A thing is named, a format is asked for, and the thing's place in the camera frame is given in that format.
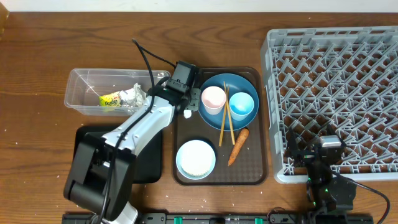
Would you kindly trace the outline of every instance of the chopsticks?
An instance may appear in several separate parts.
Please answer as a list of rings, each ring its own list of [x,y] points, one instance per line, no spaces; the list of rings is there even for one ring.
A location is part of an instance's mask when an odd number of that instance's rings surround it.
[[[225,82],[224,82],[224,91],[226,94],[226,102],[224,105],[223,122],[221,125],[221,134],[220,134],[220,141],[218,143],[218,146],[221,146],[221,143],[223,142],[223,133],[224,133],[225,116],[226,116],[225,112],[226,111],[228,112],[229,130],[231,131],[232,145],[235,145],[234,128],[232,127],[231,111],[229,110],[229,100],[228,100],[229,87],[228,87],[228,89],[226,88]]]

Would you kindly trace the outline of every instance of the cup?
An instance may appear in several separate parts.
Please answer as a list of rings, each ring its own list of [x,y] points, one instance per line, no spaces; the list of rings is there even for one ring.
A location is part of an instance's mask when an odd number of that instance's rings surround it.
[[[242,121],[254,109],[254,100],[247,93],[235,93],[229,99],[229,108],[231,110],[231,117],[236,121]]]
[[[216,115],[223,109],[226,94],[220,87],[210,86],[201,93],[201,101],[207,113]]]

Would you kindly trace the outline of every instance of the carrot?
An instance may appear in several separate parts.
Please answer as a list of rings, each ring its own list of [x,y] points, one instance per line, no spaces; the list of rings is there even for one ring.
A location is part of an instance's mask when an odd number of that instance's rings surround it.
[[[248,138],[248,136],[249,136],[249,130],[247,128],[244,128],[239,133],[239,136],[238,136],[238,139],[236,140],[235,146],[232,149],[231,156],[229,157],[228,166],[230,166],[230,165],[232,165],[232,163],[234,163],[236,156],[238,156],[239,151],[241,150],[241,148],[242,148],[244,142],[246,141],[246,139]]]

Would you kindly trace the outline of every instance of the white plastic crate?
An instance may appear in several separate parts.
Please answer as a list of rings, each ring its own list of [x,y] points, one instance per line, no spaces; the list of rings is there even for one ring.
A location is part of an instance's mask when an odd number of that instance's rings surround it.
[[[331,168],[354,180],[398,180],[398,27],[270,30],[261,48],[274,177],[307,181],[284,156],[328,124],[347,143]]]

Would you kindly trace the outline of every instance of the black tray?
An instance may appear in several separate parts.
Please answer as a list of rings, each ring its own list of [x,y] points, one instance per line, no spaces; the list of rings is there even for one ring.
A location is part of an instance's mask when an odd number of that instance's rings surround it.
[[[262,95],[261,77],[253,68],[203,68],[200,72],[199,81],[201,84],[207,79],[221,74],[233,73],[249,80],[255,87],[259,95],[259,111],[254,120],[247,126],[249,137],[244,143],[234,164],[228,167],[228,159],[233,145],[231,134],[225,131],[223,135],[223,145],[218,146],[220,140],[220,130],[212,128],[200,116],[199,112],[193,112],[192,117],[185,119],[178,116],[175,121],[177,133],[174,139],[173,151],[173,177],[182,185],[256,185],[262,183],[267,175],[267,153],[264,141],[264,123],[262,117]],[[238,137],[240,130],[235,131],[235,138]],[[178,149],[187,141],[201,139],[210,143],[216,152],[216,166],[213,172],[202,180],[190,180],[184,177],[175,165],[175,156]]]

